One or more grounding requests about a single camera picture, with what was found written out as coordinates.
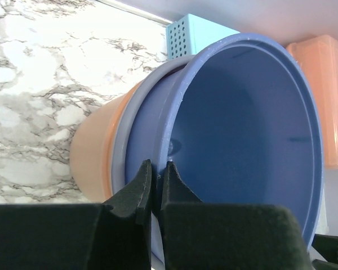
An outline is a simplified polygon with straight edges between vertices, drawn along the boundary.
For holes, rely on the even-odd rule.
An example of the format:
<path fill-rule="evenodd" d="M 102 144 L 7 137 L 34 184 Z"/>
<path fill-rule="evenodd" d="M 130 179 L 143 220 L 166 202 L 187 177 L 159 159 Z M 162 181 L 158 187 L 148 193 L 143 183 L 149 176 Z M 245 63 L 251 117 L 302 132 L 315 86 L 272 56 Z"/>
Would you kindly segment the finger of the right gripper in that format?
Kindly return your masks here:
<path fill-rule="evenodd" d="M 314 269 L 336 270 L 338 269 L 338 236 L 315 234 L 312 247 L 319 252 L 325 260 L 312 261 Z"/>

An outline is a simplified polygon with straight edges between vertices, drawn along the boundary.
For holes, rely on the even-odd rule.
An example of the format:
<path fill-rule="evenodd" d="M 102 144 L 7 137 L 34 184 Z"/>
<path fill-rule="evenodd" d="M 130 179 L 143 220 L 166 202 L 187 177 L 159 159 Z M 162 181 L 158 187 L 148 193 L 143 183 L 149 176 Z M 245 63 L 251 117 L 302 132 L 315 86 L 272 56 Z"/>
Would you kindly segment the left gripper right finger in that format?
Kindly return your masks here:
<path fill-rule="evenodd" d="M 311 269 L 296 218 L 282 206 L 202 202 L 173 162 L 159 215 L 166 269 Z"/>

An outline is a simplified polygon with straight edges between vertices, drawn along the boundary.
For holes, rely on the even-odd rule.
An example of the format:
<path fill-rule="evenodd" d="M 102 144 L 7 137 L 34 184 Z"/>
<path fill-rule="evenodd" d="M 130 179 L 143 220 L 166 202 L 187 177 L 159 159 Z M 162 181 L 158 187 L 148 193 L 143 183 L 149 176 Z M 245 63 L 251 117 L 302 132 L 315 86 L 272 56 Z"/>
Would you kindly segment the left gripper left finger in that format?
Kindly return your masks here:
<path fill-rule="evenodd" d="M 150 269 L 152 165 L 110 199 L 0 205 L 0 269 Z"/>

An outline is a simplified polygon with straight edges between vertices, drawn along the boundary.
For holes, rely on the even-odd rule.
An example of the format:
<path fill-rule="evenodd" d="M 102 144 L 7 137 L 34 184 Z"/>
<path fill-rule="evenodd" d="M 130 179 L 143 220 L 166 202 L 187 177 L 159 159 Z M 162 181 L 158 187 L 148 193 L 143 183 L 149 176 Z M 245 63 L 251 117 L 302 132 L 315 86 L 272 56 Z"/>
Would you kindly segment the grey-blue plastic bucket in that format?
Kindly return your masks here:
<path fill-rule="evenodd" d="M 125 156 L 130 131 L 136 114 L 150 90 L 164 77 L 181 70 L 191 59 L 192 55 L 187 55 L 172 60 L 168 60 L 161 66 L 152 71 L 141 83 L 134 94 L 129 98 L 127 105 L 119 120 L 114 146 L 112 150 L 111 172 L 109 173 L 112 182 L 113 193 L 121 190 L 125 184 Z"/>

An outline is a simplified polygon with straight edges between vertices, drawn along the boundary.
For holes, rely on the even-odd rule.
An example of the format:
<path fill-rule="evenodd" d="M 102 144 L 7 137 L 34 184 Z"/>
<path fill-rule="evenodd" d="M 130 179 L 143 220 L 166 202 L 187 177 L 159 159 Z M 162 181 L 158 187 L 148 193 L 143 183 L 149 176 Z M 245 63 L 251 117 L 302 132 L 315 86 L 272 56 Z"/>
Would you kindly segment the orange plastic bucket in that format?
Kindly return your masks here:
<path fill-rule="evenodd" d="M 124 110 L 140 84 L 92 112 L 74 134 L 69 151 L 70 171 L 90 201 L 101 203 L 113 195 L 114 139 Z"/>

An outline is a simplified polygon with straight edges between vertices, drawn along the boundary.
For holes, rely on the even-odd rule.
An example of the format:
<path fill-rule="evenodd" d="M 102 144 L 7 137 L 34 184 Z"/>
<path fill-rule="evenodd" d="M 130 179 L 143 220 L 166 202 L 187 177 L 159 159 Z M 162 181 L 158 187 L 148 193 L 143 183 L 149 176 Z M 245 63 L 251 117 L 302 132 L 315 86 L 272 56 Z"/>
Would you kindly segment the blue plastic bucket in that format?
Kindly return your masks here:
<path fill-rule="evenodd" d="M 126 182 L 146 159 L 157 179 L 173 161 L 206 203 L 289 208 L 312 244 L 322 199 L 321 127 L 308 82 L 274 40 L 228 36 L 161 79 L 133 122 Z"/>

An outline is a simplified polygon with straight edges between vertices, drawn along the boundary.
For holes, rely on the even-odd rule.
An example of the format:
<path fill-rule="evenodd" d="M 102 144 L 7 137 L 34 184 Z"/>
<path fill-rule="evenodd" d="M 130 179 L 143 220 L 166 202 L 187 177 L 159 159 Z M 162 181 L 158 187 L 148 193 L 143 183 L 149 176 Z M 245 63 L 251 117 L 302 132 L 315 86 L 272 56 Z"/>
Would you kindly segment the large orange lidded container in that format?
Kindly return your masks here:
<path fill-rule="evenodd" d="M 324 164 L 338 169 L 338 40 L 322 35 L 287 46 L 313 92 L 322 127 Z"/>

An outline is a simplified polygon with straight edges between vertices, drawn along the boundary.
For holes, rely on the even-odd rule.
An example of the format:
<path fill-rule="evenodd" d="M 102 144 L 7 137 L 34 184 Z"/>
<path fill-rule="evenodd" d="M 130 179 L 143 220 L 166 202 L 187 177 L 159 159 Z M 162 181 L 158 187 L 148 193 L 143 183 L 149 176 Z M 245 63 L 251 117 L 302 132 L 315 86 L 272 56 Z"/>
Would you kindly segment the light blue perforated basket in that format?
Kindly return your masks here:
<path fill-rule="evenodd" d="M 195 55 L 210 44 L 238 33 L 237 30 L 187 14 L 166 26 L 168 59 Z"/>

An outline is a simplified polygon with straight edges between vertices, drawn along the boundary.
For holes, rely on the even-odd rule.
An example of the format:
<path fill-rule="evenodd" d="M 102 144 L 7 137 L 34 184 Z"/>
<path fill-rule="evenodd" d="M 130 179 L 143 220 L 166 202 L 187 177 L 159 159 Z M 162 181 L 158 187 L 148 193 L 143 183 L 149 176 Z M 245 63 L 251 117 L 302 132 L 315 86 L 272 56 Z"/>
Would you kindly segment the white perforated plastic basket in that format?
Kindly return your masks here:
<path fill-rule="evenodd" d="M 326 235 L 328 232 L 325 191 L 323 189 L 316 234 Z"/>

